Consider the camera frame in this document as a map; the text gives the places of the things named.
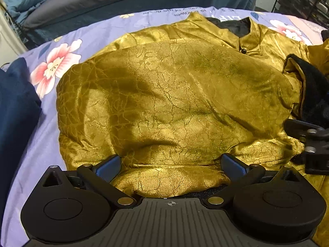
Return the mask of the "navy blue garment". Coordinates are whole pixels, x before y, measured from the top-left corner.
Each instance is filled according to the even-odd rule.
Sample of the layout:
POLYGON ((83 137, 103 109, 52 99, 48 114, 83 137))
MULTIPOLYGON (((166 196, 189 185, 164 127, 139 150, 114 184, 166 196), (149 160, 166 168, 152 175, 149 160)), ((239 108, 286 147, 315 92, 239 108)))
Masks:
POLYGON ((26 60, 13 61, 1 70, 1 221, 7 198, 41 114, 41 100, 30 83, 26 60))

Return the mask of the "golden silk jacket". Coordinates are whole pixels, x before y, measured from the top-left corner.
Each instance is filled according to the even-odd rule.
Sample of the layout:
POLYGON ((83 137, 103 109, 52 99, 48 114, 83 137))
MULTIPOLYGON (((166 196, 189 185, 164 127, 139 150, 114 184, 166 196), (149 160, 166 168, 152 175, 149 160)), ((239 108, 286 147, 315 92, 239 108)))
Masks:
POLYGON ((246 18, 185 20, 128 33, 57 85, 59 145, 69 170, 118 154, 112 184, 174 197, 229 182, 219 158, 277 170, 303 146, 286 135, 301 82, 284 72, 306 45, 246 18))

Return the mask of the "purple floral bed sheet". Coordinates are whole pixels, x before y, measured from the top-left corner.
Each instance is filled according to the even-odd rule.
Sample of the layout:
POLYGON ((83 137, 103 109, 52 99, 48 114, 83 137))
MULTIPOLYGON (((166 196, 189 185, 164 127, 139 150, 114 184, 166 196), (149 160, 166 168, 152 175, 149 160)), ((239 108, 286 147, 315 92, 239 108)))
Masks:
POLYGON ((308 46, 323 43, 305 21, 292 16, 241 9, 190 7, 114 17, 80 28, 24 53, 30 81, 41 99, 42 112, 9 192, 1 232, 3 246, 22 246, 27 242, 28 237, 20 220, 21 209, 46 168, 57 164, 68 169, 60 152, 57 114, 57 85, 64 74, 125 34, 180 22, 195 12, 220 22, 249 18, 308 46))

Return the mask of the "black garment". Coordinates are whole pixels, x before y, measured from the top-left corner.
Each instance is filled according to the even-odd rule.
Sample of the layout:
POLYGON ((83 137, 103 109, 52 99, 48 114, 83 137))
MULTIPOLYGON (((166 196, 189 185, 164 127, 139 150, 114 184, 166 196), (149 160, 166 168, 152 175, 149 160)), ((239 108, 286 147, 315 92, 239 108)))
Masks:
POLYGON ((306 47, 306 60, 288 55, 284 72, 295 73, 301 82, 300 102, 294 107, 293 116, 328 128, 328 30, 323 30, 321 36, 322 45, 306 47))

